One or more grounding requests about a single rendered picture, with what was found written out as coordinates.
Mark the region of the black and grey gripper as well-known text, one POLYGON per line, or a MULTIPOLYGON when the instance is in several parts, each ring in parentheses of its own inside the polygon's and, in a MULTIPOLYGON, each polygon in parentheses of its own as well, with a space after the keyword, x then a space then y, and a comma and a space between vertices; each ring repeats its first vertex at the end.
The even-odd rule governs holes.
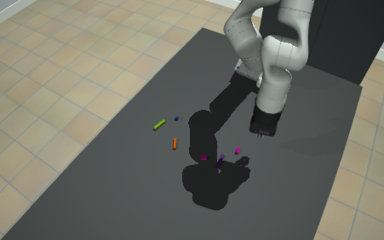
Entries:
POLYGON ((261 93, 259 89, 257 97, 255 98, 255 108, 251 118, 249 131, 256 134, 261 138, 264 135, 274 136, 277 130, 279 118, 285 108, 287 95, 281 100, 268 99, 261 93))

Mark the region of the purple rod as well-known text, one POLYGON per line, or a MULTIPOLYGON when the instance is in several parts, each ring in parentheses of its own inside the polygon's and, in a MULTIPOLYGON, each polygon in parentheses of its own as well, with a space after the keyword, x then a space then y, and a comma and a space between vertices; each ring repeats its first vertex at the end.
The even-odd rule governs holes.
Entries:
POLYGON ((225 155, 221 154, 220 159, 218 160, 217 164, 215 165, 215 170, 218 170, 218 168, 220 167, 221 162, 222 162, 224 156, 225 156, 225 155))

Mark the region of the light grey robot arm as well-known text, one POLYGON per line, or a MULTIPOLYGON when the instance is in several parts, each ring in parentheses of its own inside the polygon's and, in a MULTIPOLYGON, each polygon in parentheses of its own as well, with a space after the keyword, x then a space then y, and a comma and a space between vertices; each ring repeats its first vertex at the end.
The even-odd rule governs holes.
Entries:
POLYGON ((262 70, 260 90, 268 99, 283 99, 291 84, 289 71, 300 71, 307 63, 308 27, 314 1, 242 0, 224 25, 228 41, 245 66, 250 71, 262 70), (262 41, 251 16, 257 9, 279 2, 277 19, 294 29, 296 38, 270 34, 262 41))

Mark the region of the lime green rod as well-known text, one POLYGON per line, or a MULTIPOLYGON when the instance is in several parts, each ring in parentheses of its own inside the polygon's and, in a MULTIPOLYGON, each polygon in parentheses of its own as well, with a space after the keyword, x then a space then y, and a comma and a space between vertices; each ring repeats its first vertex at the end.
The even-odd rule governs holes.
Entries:
POLYGON ((154 127, 154 129, 157 130, 157 129, 160 128, 164 123, 166 123, 165 120, 162 120, 160 123, 158 123, 158 124, 154 127))

